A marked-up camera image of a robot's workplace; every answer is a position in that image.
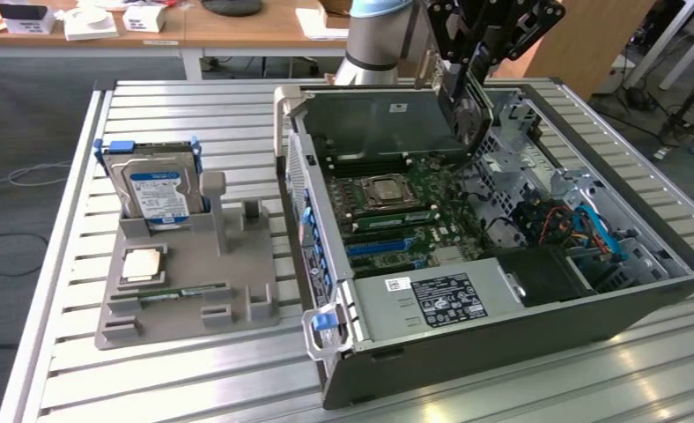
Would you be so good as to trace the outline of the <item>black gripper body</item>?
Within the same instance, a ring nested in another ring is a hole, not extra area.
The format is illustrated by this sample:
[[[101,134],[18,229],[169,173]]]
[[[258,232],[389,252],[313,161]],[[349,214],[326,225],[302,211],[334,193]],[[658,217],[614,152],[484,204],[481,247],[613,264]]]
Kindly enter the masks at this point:
[[[521,41],[528,34],[528,28],[521,26],[521,20],[528,13],[528,1],[464,1],[462,21],[466,26],[466,41],[484,41],[490,29],[494,30],[497,40]]]

